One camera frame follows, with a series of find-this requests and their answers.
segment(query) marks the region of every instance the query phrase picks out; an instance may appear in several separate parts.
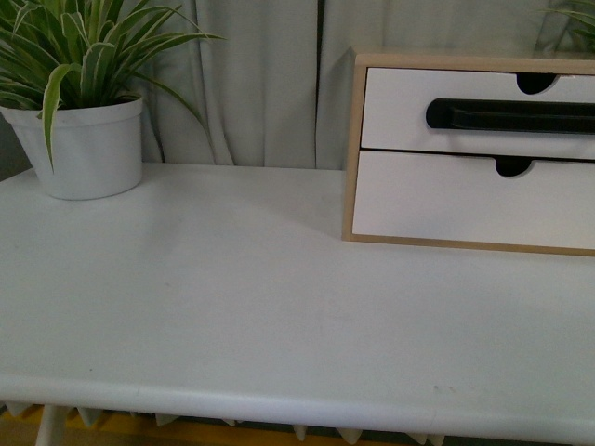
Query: white desk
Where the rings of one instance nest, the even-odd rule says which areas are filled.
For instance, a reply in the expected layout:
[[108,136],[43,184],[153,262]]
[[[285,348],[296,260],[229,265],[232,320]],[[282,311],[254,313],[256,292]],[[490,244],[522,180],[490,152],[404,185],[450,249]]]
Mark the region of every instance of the white desk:
[[0,183],[0,401],[595,443],[595,258],[342,242],[342,177]]

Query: desk leg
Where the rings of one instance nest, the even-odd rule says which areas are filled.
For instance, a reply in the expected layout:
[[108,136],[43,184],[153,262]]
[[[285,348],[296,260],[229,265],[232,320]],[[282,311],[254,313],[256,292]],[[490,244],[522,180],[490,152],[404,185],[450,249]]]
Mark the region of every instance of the desk leg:
[[70,407],[47,405],[41,418],[35,446],[60,446]]

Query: wall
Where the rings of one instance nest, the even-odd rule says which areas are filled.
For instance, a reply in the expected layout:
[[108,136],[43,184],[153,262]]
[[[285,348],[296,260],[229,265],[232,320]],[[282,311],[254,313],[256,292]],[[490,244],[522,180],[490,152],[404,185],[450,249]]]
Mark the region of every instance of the wall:
[[31,167],[10,125],[0,116],[0,181]]

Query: gray curtain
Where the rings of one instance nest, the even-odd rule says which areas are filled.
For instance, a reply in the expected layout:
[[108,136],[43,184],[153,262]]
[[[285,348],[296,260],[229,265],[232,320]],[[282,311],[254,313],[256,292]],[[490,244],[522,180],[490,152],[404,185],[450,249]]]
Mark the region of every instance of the gray curtain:
[[544,12],[561,3],[183,0],[187,15],[227,40],[177,48],[152,67],[153,74],[202,111],[213,144],[181,106],[151,92],[145,159],[340,169],[349,125],[351,46],[552,51],[572,45],[562,39],[566,19]]

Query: drawer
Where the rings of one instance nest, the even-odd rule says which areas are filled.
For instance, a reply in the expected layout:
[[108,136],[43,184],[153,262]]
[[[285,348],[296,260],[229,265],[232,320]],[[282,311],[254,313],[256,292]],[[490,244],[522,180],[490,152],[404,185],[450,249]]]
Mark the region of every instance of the drawer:
[[502,177],[490,157],[360,151],[352,233],[594,250],[595,164],[533,161]]
[[521,91],[517,80],[514,72],[368,68],[361,147],[595,159],[592,135],[435,129],[426,123],[426,109],[437,98],[595,102],[594,76],[559,75],[536,94]]

